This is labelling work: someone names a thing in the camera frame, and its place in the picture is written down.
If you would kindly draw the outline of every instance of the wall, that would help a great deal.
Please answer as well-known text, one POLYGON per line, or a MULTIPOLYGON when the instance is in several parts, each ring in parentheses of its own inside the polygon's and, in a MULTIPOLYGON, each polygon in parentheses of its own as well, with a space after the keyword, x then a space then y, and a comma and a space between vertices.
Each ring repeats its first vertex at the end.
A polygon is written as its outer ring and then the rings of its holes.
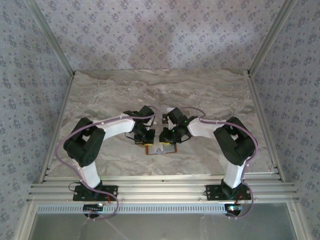
POLYGON ((320 2, 298 0, 255 76, 279 158, 320 239, 320 2))
POLYGON ((74 70, 248 69, 282 0, 37 0, 74 70))
POLYGON ((0 1, 0 239, 39 176, 70 77, 23 1, 0 1))

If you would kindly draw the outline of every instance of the marble surface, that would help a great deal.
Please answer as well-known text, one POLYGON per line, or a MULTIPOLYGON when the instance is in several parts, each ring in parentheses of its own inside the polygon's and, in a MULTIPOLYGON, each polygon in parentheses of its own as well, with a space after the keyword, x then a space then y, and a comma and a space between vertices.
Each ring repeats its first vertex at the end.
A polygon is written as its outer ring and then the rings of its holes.
MULTIPOLYGON (((79 119, 103 120, 124 111, 138 111, 143 105, 159 109, 154 125, 159 135, 162 113, 170 107, 197 107, 207 119, 238 117, 259 143, 259 154, 249 172, 268 172, 272 165, 266 142, 242 73, 226 69, 108 70, 76 72, 66 104, 58 140, 75 127, 79 119)), ((184 110, 187 116, 200 113, 184 110)), ((59 155, 72 163, 61 148, 59 155)), ((96 159, 100 176, 224 174, 227 160, 215 139, 193 137, 177 146, 177 153, 146 155, 123 134, 105 140, 96 159)), ((50 177, 73 173, 53 158, 50 177)))

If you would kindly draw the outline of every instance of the purple wire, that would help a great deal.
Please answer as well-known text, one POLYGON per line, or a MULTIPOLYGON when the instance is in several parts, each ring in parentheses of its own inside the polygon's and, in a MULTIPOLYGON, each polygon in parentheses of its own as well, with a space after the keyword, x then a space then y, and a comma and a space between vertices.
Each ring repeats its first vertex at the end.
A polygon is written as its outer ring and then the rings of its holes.
POLYGON ((253 191, 252 191, 251 187, 247 183, 244 182, 244 176, 245 176, 246 168, 249 165, 248 162, 251 161, 258 153, 258 142, 257 142, 257 140, 255 139, 255 137, 247 129, 245 129, 242 126, 239 126, 237 124, 234 124, 234 123, 231 123, 231 122, 227 122, 227 121, 212 121, 212 120, 207 121, 207 120, 203 120, 202 118, 204 118, 206 116, 206 113, 203 110, 199 109, 199 108, 192 107, 192 106, 186 106, 186 107, 182 107, 181 109, 194 109, 194 110, 197 110, 197 111, 199 111, 199 112, 201 112, 203 114, 202 116, 199 117, 199 120, 200 120, 201 123, 212 124, 212 125, 229 125, 229 126, 232 126, 234 128, 237 128, 237 129, 245 132, 252 139, 252 141, 254 143, 255 151, 254 151, 253 155, 246 161, 246 163, 244 165, 244 168, 242 170, 242 174, 241 174, 241 183, 243 185, 245 185, 250 191, 251 205, 249 207, 249 210, 245 214, 243 214, 241 216, 236 216, 236 215, 234 215, 232 213, 229 214, 230 216, 233 216, 235 218, 242 218, 242 217, 246 216, 251 211, 251 209, 252 209, 252 207, 254 205, 254 194, 253 194, 253 191))
POLYGON ((58 159, 58 161, 60 163, 62 163, 63 165, 66 165, 68 168, 70 168, 71 170, 74 171, 74 173, 79 177, 79 180, 80 182, 89 190, 93 191, 93 192, 96 192, 96 193, 99 193, 99 194, 105 194, 105 195, 108 195, 112 198, 115 199, 116 201, 116 208, 114 210, 113 213, 111 213, 110 215, 108 216, 101 216, 101 217, 98 217, 98 218, 94 218, 95 220, 107 220, 109 218, 112 218, 114 215, 116 215, 118 209, 119 209, 119 200, 118 198, 113 195, 112 193, 109 193, 109 192, 106 192, 106 191, 100 191, 100 190, 97 190, 97 189, 94 189, 92 187, 90 187, 83 179, 83 177, 81 176, 81 174, 78 172, 78 170, 73 167, 72 165, 66 163, 65 161, 63 161, 59 155, 58 155, 58 150, 59 148, 61 147, 61 145, 63 145, 68 139, 70 139, 72 136, 76 135, 77 133, 85 130, 85 129, 88 129, 88 128, 91 128, 93 126, 97 126, 97 125, 103 125, 103 124, 109 124, 109 123, 112 123, 114 121, 118 121, 118 120, 122 120, 122 119, 150 119, 154 116, 156 116, 156 113, 157 113, 157 109, 155 107, 152 107, 153 109, 155 109, 155 113, 153 115, 150 115, 150 116, 119 116, 119 117, 115 117, 115 118, 110 118, 110 119, 107 119, 107 120, 104 120, 104 121, 100 121, 100 122, 95 122, 95 123, 92 123, 92 124, 89 124, 89 125, 86 125, 86 126, 83 126, 83 127, 80 127, 79 129, 75 130, 74 132, 72 132, 71 134, 69 134, 68 136, 66 136, 61 142, 59 142, 55 149, 54 149, 54 156, 56 157, 56 159, 58 159))

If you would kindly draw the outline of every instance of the purple cable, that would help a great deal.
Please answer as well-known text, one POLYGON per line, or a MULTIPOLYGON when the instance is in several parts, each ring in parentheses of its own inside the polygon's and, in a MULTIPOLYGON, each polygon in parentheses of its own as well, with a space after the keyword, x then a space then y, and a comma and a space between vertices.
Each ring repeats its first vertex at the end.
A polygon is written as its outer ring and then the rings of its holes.
POLYGON ((234 215, 232 213, 229 213, 230 216, 233 216, 235 218, 242 218, 242 217, 246 216, 251 211, 251 209, 253 207, 254 194, 252 192, 251 187, 247 183, 244 182, 244 176, 245 176, 246 168, 249 165, 248 162, 251 161, 258 153, 258 142, 257 142, 257 140, 255 139, 255 137, 247 129, 245 129, 242 126, 239 126, 237 124, 234 124, 234 123, 231 123, 231 122, 227 122, 227 121, 211 121, 211 120, 210 121, 206 121, 206 120, 203 120, 202 118, 204 118, 206 116, 206 113, 203 110, 199 109, 199 108, 192 107, 192 106, 186 106, 186 107, 182 107, 181 109, 194 109, 194 110, 197 110, 197 111, 199 111, 199 112, 201 112, 203 114, 202 116, 199 117, 199 120, 200 120, 201 123, 212 124, 212 125, 229 125, 229 126, 232 126, 234 128, 237 128, 237 129, 245 132, 252 139, 252 141, 254 143, 255 151, 254 151, 253 155, 246 161, 246 163, 244 165, 244 168, 242 170, 242 174, 241 174, 241 183, 243 185, 245 185, 250 191, 251 205, 249 207, 249 210, 245 214, 243 214, 241 216, 236 216, 236 215, 234 215))
POLYGON ((66 136, 61 142, 59 142, 55 149, 54 149, 54 156, 56 157, 56 159, 58 159, 58 161, 60 163, 62 163, 63 165, 66 165, 68 168, 70 168, 71 170, 74 171, 74 173, 79 177, 79 180, 80 182, 89 190, 93 191, 93 192, 96 192, 96 193, 100 193, 100 194, 105 194, 105 195, 108 195, 112 198, 115 199, 116 201, 116 208, 114 210, 113 213, 111 213, 110 215, 108 216, 103 216, 103 217, 98 217, 98 218, 94 218, 95 220, 107 220, 109 218, 112 218, 114 215, 116 215, 118 209, 119 209, 119 200, 118 198, 113 195, 112 193, 109 193, 109 192, 106 192, 106 191, 100 191, 100 190, 97 190, 97 189, 94 189, 92 187, 90 187, 83 179, 83 177, 81 176, 81 174, 78 172, 78 170, 73 167, 72 165, 66 163, 65 161, 63 161, 59 155, 58 155, 58 150, 59 148, 61 147, 61 145, 63 145, 68 139, 70 139, 72 136, 76 135, 77 133, 85 130, 85 129, 88 129, 88 128, 91 128, 93 126, 97 126, 97 125, 103 125, 103 124, 109 124, 109 123, 112 123, 114 121, 118 121, 118 120, 122 120, 122 119, 150 119, 154 116, 156 116, 156 113, 157 113, 157 109, 155 107, 152 107, 153 109, 155 109, 155 113, 153 115, 150 115, 150 116, 119 116, 119 117, 115 117, 115 118, 110 118, 110 119, 107 119, 105 121, 100 121, 100 122, 95 122, 95 123, 92 123, 92 124, 89 124, 89 125, 86 125, 86 126, 83 126, 77 130, 75 130, 74 132, 72 132, 71 134, 69 134, 68 136, 66 136))

